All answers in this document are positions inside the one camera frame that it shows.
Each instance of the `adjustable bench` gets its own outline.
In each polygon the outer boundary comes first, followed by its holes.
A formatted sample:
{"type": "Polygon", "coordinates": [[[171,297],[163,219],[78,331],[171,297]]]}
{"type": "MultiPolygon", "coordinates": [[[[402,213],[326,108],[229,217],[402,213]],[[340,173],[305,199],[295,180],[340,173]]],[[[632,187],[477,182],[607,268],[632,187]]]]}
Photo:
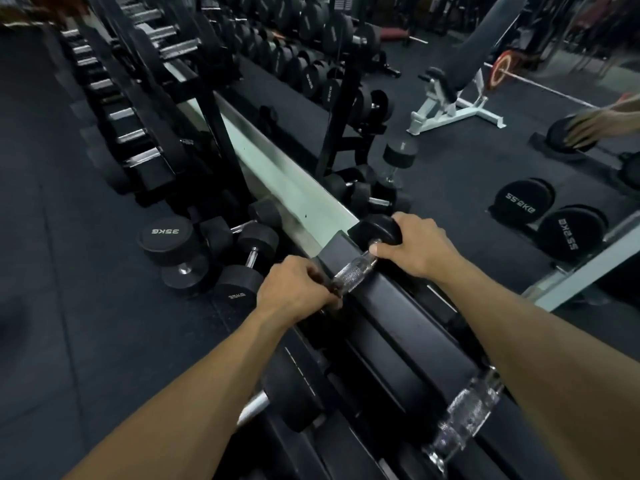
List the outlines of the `adjustable bench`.
{"type": "Polygon", "coordinates": [[[478,28],[455,51],[441,68],[431,67],[418,78],[427,82],[427,100],[418,111],[411,113],[409,133],[418,135],[454,121],[480,116],[498,128],[506,125],[502,117],[487,111],[484,104],[482,67],[493,47],[515,23],[527,0],[498,0],[478,28]],[[474,102],[460,97],[471,81],[478,94],[474,102]]]}

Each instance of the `gym floor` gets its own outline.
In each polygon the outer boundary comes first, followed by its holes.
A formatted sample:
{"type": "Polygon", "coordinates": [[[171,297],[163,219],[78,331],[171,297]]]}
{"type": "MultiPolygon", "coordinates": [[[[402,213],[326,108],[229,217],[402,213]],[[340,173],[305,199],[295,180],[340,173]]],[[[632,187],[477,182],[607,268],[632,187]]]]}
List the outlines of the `gym floor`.
{"type": "MultiPolygon", "coordinates": [[[[170,211],[141,209],[94,171],[40,37],[37,29],[0,36],[1,480],[60,478],[217,345],[232,318],[206,297],[181,301],[164,288],[135,238],[170,211]]],[[[438,65],[455,43],[425,38],[428,45],[388,47],[401,79],[368,77],[396,101],[389,134],[404,132],[409,113],[424,100],[418,72],[438,65]]],[[[543,83],[597,105],[619,96],[585,74],[543,83]]],[[[549,271],[550,260],[487,215],[498,188],[518,178],[546,178],[557,188],[557,206],[595,205],[613,224],[634,204],[527,146],[533,131],[546,131],[579,105],[507,81],[490,95],[488,108],[507,128],[471,118],[427,132],[417,137],[419,157],[402,177],[415,213],[435,218],[466,257],[522,292],[549,271]]],[[[616,151],[638,147],[635,138],[605,143],[616,151]]],[[[376,141],[371,163],[379,170],[382,150],[376,141]]],[[[640,359],[635,308],[613,301],[567,305],[558,313],[640,359]]]]}

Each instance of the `weight bench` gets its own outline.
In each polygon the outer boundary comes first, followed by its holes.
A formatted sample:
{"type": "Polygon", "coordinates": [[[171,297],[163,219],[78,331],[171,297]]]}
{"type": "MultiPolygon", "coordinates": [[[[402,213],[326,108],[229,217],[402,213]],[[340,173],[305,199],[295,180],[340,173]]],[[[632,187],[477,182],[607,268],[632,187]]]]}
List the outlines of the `weight bench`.
{"type": "Polygon", "coordinates": [[[427,82],[427,100],[418,111],[411,113],[409,133],[418,135],[471,116],[480,116],[498,128],[504,128],[502,117],[484,108],[482,67],[492,49],[523,10],[527,0],[498,0],[478,28],[455,51],[441,68],[431,67],[418,78],[427,82]],[[474,102],[460,97],[471,81],[478,94],[474,102]]]}

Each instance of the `person's left hand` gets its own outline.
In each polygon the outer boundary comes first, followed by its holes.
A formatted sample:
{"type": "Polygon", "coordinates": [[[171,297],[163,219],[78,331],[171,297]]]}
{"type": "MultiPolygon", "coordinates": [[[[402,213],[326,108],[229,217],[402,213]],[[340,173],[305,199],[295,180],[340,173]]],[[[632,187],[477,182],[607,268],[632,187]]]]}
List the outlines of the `person's left hand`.
{"type": "Polygon", "coordinates": [[[287,256],[264,279],[255,311],[286,329],[324,306],[340,308],[342,300],[321,283],[320,271],[309,259],[287,256]]]}
{"type": "Polygon", "coordinates": [[[602,138],[631,133],[638,128],[638,113],[598,109],[578,114],[572,119],[564,142],[567,146],[580,148],[602,138]]]}

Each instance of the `floor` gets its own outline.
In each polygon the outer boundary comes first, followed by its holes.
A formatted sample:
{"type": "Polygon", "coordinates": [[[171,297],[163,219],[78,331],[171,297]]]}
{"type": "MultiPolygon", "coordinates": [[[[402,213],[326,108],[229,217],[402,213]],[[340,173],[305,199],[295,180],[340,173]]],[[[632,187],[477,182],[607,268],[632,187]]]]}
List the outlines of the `floor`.
{"type": "MultiPolygon", "coordinates": [[[[207,298],[172,297],[137,248],[137,231],[169,210],[139,208],[92,169],[37,31],[2,33],[0,46],[0,480],[57,479],[227,329],[207,298]]],[[[402,79],[369,81],[395,98],[390,134],[403,134],[423,99],[418,72],[449,48],[437,38],[390,48],[402,79]]],[[[548,83],[594,104],[618,97],[585,78],[548,83]]],[[[507,128],[475,118],[423,134],[402,177],[417,214],[434,217],[465,256],[521,292],[548,272],[549,259],[485,213],[498,188],[547,178],[558,205],[597,205],[613,223],[635,204],[526,145],[533,131],[580,110],[576,104],[509,81],[488,107],[507,128]]],[[[604,144],[629,150],[637,140],[604,144]]],[[[371,154],[380,170],[382,149],[376,143],[371,154]]],[[[613,302],[559,313],[640,358],[635,309],[613,302]]]]}

